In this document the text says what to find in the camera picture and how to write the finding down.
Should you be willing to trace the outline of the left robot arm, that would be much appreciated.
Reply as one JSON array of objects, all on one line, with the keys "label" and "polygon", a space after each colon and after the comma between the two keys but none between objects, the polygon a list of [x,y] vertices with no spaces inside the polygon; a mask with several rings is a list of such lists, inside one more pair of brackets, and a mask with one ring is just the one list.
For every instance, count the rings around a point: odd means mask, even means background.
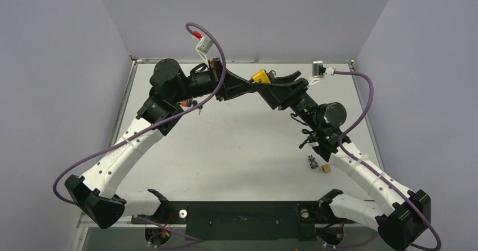
[{"label": "left robot arm", "polygon": [[146,215],[155,223],[168,215],[167,198],[156,190],[117,193],[117,188],[153,145],[164,138],[185,114],[182,102],[197,97],[229,100],[255,92],[255,85],[269,82],[265,71],[244,79],[225,69],[220,59],[209,60],[185,74],[174,59],[154,67],[148,99],[124,135],[82,175],[71,175],[65,187],[72,201],[102,229],[120,218]]}]

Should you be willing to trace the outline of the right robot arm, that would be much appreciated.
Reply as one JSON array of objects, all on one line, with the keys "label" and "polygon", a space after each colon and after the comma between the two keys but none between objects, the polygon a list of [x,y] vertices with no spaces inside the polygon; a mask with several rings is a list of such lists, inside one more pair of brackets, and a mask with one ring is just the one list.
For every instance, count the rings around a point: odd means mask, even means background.
[{"label": "right robot arm", "polygon": [[261,70],[251,81],[271,108],[291,109],[304,125],[306,143],[371,197],[364,201],[332,190],[320,199],[319,216],[325,221],[347,219],[366,225],[394,250],[415,246],[422,233],[432,230],[431,199],[424,191],[412,191],[393,180],[358,149],[348,137],[348,130],[341,130],[347,118],[342,104],[318,104],[308,95],[307,89],[313,83],[335,74],[336,69],[325,67],[307,81],[300,72],[274,77]]}]

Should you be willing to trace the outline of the orange black padlock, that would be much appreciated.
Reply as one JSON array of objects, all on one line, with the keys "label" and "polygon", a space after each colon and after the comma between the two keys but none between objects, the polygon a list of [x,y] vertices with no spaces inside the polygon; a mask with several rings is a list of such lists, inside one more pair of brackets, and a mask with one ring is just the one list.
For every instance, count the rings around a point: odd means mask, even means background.
[{"label": "orange black padlock", "polygon": [[184,100],[184,101],[180,102],[180,105],[181,105],[182,107],[188,107],[188,108],[189,108],[189,107],[194,107],[194,106],[196,106],[197,104],[198,104],[197,101],[194,100],[194,99],[188,99],[188,100]]}]

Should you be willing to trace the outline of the silver keys bunch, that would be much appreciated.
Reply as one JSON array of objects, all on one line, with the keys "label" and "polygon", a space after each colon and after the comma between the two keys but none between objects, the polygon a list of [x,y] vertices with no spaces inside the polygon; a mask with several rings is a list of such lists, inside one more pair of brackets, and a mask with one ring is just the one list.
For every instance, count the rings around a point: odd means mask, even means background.
[{"label": "silver keys bunch", "polygon": [[275,83],[275,80],[277,79],[276,72],[274,70],[270,70],[268,75],[269,75],[269,80],[271,81],[271,83]]}]

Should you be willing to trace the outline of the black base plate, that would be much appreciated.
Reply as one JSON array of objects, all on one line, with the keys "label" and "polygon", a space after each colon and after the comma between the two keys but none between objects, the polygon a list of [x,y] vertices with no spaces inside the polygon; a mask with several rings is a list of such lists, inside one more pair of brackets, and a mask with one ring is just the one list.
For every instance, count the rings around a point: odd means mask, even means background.
[{"label": "black base plate", "polygon": [[320,227],[343,219],[324,213],[313,201],[170,201],[132,224],[183,228],[189,240],[315,240]]}]

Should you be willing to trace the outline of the yellow padlock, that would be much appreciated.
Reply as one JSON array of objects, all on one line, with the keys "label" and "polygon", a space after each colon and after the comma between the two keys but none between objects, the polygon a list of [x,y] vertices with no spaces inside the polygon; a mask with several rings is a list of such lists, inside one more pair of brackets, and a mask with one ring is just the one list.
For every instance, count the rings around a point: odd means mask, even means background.
[{"label": "yellow padlock", "polygon": [[251,76],[251,80],[254,83],[271,83],[268,72],[265,69],[261,69],[259,72]]}]

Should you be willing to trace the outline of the brass padlock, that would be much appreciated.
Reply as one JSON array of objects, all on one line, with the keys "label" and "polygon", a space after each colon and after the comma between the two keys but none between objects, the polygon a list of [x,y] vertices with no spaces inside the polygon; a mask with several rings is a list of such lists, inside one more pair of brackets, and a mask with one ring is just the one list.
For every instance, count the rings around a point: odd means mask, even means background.
[{"label": "brass padlock", "polygon": [[328,164],[322,165],[322,166],[320,167],[320,169],[321,169],[321,171],[322,171],[323,173],[329,173],[329,172],[331,172],[331,167],[330,167]]}]

